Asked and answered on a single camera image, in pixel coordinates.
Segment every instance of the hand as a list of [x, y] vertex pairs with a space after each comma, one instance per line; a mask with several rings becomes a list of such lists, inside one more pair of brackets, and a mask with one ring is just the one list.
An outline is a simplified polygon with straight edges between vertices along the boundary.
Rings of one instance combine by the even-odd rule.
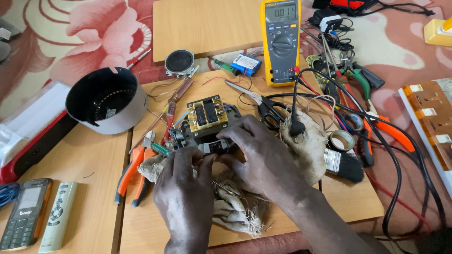
[[217, 138], [232, 139], [247, 160], [242, 163], [231, 155], [222, 155], [217, 161], [226, 164], [254, 191], [280, 207], [301, 198], [300, 191], [311, 189], [299, 174], [284, 143], [256, 117], [247, 115], [240, 118], [233, 127], [222, 130]]
[[154, 203], [171, 238], [165, 253], [205, 253], [213, 217], [212, 164], [206, 156], [193, 177], [193, 164], [204, 154], [195, 147], [173, 152], [155, 183]]

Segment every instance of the yellow multimeter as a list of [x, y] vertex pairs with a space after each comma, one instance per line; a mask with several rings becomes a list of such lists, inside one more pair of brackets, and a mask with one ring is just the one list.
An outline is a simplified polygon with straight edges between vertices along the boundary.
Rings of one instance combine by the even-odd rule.
[[300, 63], [301, 0], [264, 0], [260, 25], [268, 86], [293, 85]]

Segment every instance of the phone keypad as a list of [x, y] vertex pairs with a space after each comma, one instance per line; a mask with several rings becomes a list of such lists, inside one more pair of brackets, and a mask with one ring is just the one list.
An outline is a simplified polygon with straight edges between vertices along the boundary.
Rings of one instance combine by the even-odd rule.
[[31, 232], [36, 218], [10, 221], [0, 241], [0, 249], [14, 249], [30, 243]]

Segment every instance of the remote control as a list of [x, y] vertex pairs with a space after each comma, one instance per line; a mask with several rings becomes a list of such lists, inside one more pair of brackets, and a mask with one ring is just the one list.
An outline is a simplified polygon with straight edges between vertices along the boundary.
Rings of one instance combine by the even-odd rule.
[[38, 253], [47, 253], [61, 249], [67, 221], [71, 214], [72, 203], [77, 191], [77, 182], [61, 183], [50, 212], [46, 231], [42, 237]]

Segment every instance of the wooden plank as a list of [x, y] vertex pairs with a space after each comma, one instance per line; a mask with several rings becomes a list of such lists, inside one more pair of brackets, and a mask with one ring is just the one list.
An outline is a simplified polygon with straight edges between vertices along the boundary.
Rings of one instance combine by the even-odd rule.
[[[41, 162], [25, 172], [20, 183], [52, 178], [54, 185], [37, 243], [14, 253], [38, 252], [58, 186], [68, 181], [76, 181], [79, 186], [63, 247], [58, 253], [118, 252], [123, 205], [114, 203], [114, 195], [122, 170], [128, 163], [131, 134], [103, 135], [78, 124]], [[12, 208], [13, 203], [10, 203], [0, 210], [2, 232]]]
[[177, 49], [195, 58], [262, 46], [262, 0], [161, 0], [153, 7], [154, 63]]
[[[306, 67], [307, 64], [303, 61], [301, 63], [301, 68]], [[262, 95], [293, 92], [293, 86], [279, 88], [268, 87], [264, 80], [264, 69], [264, 67], [261, 67], [257, 75], [252, 78], [252, 90], [257, 91]], [[186, 103], [216, 94], [219, 94], [224, 102], [237, 105], [242, 115], [257, 114], [256, 107], [247, 106], [241, 102], [238, 102], [238, 97], [240, 94], [230, 86], [227, 86], [224, 83], [223, 79], [216, 79], [204, 86], [201, 86], [208, 79], [215, 76], [222, 76], [231, 80], [239, 80], [239, 77], [234, 77], [232, 73], [225, 70], [194, 75], [194, 83], [192, 87], [187, 91], [186, 95], [178, 103], [175, 119], [178, 119], [187, 110], [185, 107]], [[311, 84], [317, 91], [320, 91], [320, 88], [311, 73], [306, 73], [304, 76], [309, 84]], [[150, 90], [156, 85], [165, 84], [169, 81], [146, 84], [143, 85], [143, 88], [149, 93]], [[249, 84], [250, 80], [248, 78], [245, 78], [240, 83], [240, 85], [244, 87], [249, 86]], [[156, 91], [153, 92], [153, 95], [159, 94], [164, 90], [174, 89], [176, 86], [178, 85], [165, 89], [156, 89]], [[299, 88], [298, 92], [307, 92], [307, 90]], [[162, 100], [159, 103], [151, 102], [150, 110], [153, 110], [155, 112], [160, 111], [165, 106], [166, 100], [171, 94], [172, 93], [169, 93], [169, 95], [167, 96], [158, 98], [158, 100]], [[247, 96], [243, 96], [243, 98], [245, 102], [254, 102], [249, 101], [247, 99]], [[291, 98], [285, 98], [282, 101], [284, 101], [285, 104], [290, 104]], [[311, 110], [323, 115], [331, 115], [330, 111], [324, 106], [324, 104], [320, 104], [318, 102], [313, 102], [311, 104]], [[314, 114], [312, 114], [311, 116], [317, 122], [320, 122], [320, 119]], [[149, 127], [154, 119], [155, 116], [151, 114], [147, 114], [143, 118], [143, 120], [134, 128], [134, 141], [136, 141], [138, 137]], [[326, 124], [329, 124], [328, 117], [325, 117], [325, 121]], [[165, 131], [165, 124], [160, 122], [154, 130], [156, 131], [156, 137], [159, 141]], [[221, 171], [221, 167], [224, 167], [224, 165], [215, 163], [213, 169], [215, 171]], [[120, 252], [122, 254], [144, 252], [151, 254], [162, 253], [166, 242], [170, 238], [170, 235], [168, 230], [166, 229], [165, 222], [158, 213], [157, 208], [152, 201], [151, 195], [146, 197], [139, 207], [133, 208], [130, 206], [137, 191], [138, 181], [139, 178], [137, 174], [132, 180], [131, 185], [129, 185], [129, 189], [127, 190]], [[326, 199], [333, 207], [333, 209], [346, 222], [363, 220], [383, 215], [383, 206], [381, 205], [381, 202], [378, 199], [378, 196], [367, 177], [361, 183], [354, 185], [327, 174], [323, 178], [322, 183], [322, 190], [326, 196]], [[260, 237], [298, 231], [295, 224], [276, 205], [272, 205], [270, 210], [265, 214], [264, 221], [266, 224], [265, 228], [267, 230]], [[249, 239], [252, 239], [250, 235], [234, 232], [224, 227], [213, 224], [212, 230], [210, 232], [209, 246], [228, 244]]]

